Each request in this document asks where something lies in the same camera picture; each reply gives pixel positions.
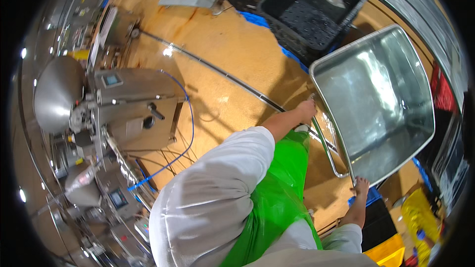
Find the stainless steel machine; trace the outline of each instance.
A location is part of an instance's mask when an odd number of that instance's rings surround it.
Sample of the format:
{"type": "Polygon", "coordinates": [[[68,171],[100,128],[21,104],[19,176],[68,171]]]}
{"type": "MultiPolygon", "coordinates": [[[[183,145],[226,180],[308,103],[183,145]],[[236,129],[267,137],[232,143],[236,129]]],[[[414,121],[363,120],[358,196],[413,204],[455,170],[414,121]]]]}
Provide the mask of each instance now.
{"type": "Polygon", "coordinates": [[[71,57],[54,59],[40,75],[35,116],[53,139],[55,173],[67,199],[52,218],[58,231],[70,228],[80,241],[75,261],[154,264],[147,216],[155,196],[148,185],[131,189],[144,176],[123,151],[175,141],[185,102],[175,85],[161,71],[142,68],[86,75],[71,57]]]}

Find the handle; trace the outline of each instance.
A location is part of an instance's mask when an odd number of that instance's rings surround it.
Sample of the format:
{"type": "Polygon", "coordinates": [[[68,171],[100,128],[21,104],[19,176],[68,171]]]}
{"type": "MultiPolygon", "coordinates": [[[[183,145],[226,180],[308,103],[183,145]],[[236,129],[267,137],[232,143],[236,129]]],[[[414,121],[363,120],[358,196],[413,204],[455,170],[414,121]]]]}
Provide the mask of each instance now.
{"type": "MultiPolygon", "coordinates": [[[[314,99],[315,98],[315,93],[312,93],[309,97],[310,99],[314,99]]],[[[326,139],[324,137],[324,134],[322,132],[322,129],[320,128],[320,125],[318,125],[318,122],[317,122],[317,119],[315,118],[315,116],[312,118],[312,123],[313,125],[315,126],[315,129],[317,130],[317,134],[318,134],[318,137],[320,138],[320,141],[322,142],[322,145],[324,147],[324,151],[325,151],[325,154],[328,158],[328,161],[330,163],[330,166],[332,167],[332,170],[333,170],[333,173],[337,176],[337,177],[340,177],[340,178],[343,178],[343,177],[347,177],[348,175],[351,175],[352,177],[352,182],[353,182],[353,186],[355,186],[356,182],[355,182],[355,178],[354,178],[354,175],[353,175],[353,170],[352,170],[352,165],[351,165],[351,162],[350,162],[350,158],[348,157],[348,152],[346,151],[346,147],[344,146],[344,143],[340,137],[340,132],[339,132],[339,129],[338,129],[338,126],[336,125],[334,119],[333,119],[333,115],[332,115],[332,112],[331,111],[328,111],[328,114],[329,114],[329,117],[330,117],[330,121],[332,122],[332,125],[333,127],[335,128],[335,131],[336,131],[336,134],[337,136],[339,137],[339,140],[341,142],[341,144],[343,145],[343,153],[344,153],[344,156],[345,156],[345,160],[348,164],[348,171],[347,173],[345,174],[341,174],[339,173],[338,171],[336,171],[336,167],[335,167],[335,162],[333,161],[333,157],[332,157],[332,154],[330,153],[330,149],[328,148],[328,145],[326,143],[326,139]]]]}
{"type": "Polygon", "coordinates": [[[152,115],[156,116],[157,119],[159,119],[160,121],[163,121],[165,119],[165,117],[160,112],[158,112],[157,105],[155,105],[155,103],[150,103],[148,109],[150,110],[152,115]]]}
{"type": "Polygon", "coordinates": [[[327,158],[330,163],[330,166],[332,167],[333,173],[340,178],[347,177],[349,173],[341,174],[338,171],[336,171],[335,162],[333,161],[332,154],[330,153],[330,149],[328,148],[328,145],[326,144],[326,140],[322,132],[322,129],[320,128],[320,125],[318,125],[317,119],[315,117],[312,118],[312,123],[315,126],[315,129],[317,130],[318,137],[320,138],[320,141],[322,142],[325,154],[327,155],[327,158]]]}

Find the blue hose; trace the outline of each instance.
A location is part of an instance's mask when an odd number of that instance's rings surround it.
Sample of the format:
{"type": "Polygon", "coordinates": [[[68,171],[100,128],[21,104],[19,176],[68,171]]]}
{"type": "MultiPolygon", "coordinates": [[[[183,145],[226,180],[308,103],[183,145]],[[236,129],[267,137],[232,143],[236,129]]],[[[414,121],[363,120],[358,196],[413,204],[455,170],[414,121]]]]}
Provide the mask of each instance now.
{"type": "Polygon", "coordinates": [[[180,87],[181,89],[183,90],[183,92],[185,93],[185,98],[186,100],[188,101],[188,105],[190,107],[190,114],[191,114],[191,141],[190,141],[190,145],[188,145],[188,147],[186,148],[186,150],[184,152],[182,152],[178,157],[175,158],[175,160],[171,161],[170,163],[166,164],[165,166],[163,166],[160,170],[158,170],[157,172],[155,172],[154,174],[150,175],[149,177],[145,178],[143,181],[140,181],[139,183],[133,185],[132,187],[129,187],[127,188],[128,191],[132,191],[138,187],[140,187],[142,184],[144,184],[145,182],[147,182],[149,179],[151,179],[152,177],[154,177],[155,175],[157,175],[158,173],[162,172],[164,169],[166,169],[168,166],[172,165],[173,163],[175,163],[175,161],[177,161],[178,159],[181,158],[181,156],[183,156],[184,154],[186,154],[186,152],[191,148],[191,145],[193,144],[193,139],[195,138],[195,122],[193,120],[193,110],[191,109],[191,103],[190,103],[190,97],[188,96],[188,93],[186,92],[185,90],[185,87],[181,85],[181,83],[175,79],[171,74],[169,74],[168,72],[166,71],[163,71],[163,69],[160,69],[159,72],[161,73],[164,73],[166,75],[168,75],[172,80],[174,80],[180,87]]]}

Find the ceiling light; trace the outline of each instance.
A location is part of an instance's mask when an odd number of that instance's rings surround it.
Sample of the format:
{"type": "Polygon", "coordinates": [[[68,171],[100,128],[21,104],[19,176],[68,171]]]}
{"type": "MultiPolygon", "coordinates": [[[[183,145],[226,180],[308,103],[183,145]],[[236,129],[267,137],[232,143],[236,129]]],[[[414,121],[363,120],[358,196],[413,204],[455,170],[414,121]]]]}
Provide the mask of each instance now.
{"type": "Polygon", "coordinates": [[[27,196],[25,196],[25,192],[22,189],[20,189],[20,198],[23,202],[27,201],[27,196]]]}

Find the metal tray handle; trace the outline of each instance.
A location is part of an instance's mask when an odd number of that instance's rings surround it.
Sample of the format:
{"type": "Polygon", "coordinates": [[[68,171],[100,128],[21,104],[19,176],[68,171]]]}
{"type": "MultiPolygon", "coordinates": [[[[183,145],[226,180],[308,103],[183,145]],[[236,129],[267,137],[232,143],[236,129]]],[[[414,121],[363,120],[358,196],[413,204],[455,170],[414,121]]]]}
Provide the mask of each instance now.
{"type": "MultiPolygon", "coordinates": [[[[312,93],[312,95],[310,95],[310,98],[311,99],[314,99],[315,97],[315,93],[312,93]]],[[[334,125],[335,129],[337,129],[337,127],[335,126],[335,124],[333,123],[333,119],[331,118],[331,121],[332,121],[332,124],[334,125]]],[[[330,149],[328,148],[328,145],[326,143],[326,140],[325,140],[325,137],[324,137],[324,134],[322,132],[322,129],[320,128],[320,125],[318,125],[318,122],[317,122],[317,119],[315,118],[315,116],[312,118],[312,123],[313,125],[315,126],[315,129],[317,130],[317,134],[318,134],[318,137],[320,138],[320,141],[322,142],[322,145],[324,147],[324,151],[325,151],[325,154],[328,158],[328,161],[330,163],[330,166],[332,167],[332,170],[333,170],[333,173],[337,176],[337,177],[340,177],[340,178],[343,178],[343,177],[347,177],[348,175],[351,175],[352,177],[352,182],[353,182],[353,186],[355,186],[355,180],[354,180],[354,176],[353,176],[353,171],[352,171],[352,167],[351,167],[351,162],[350,162],[350,159],[348,158],[348,153],[346,152],[346,148],[343,147],[343,150],[344,150],[344,156],[345,156],[345,160],[348,164],[348,171],[347,173],[345,174],[341,174],[339,173],[338,171],[336,171],[336,167],[335,167],[335,162],[333,161],[333,157],[332,157],[332,154],[330,153],[330,149]]]]}

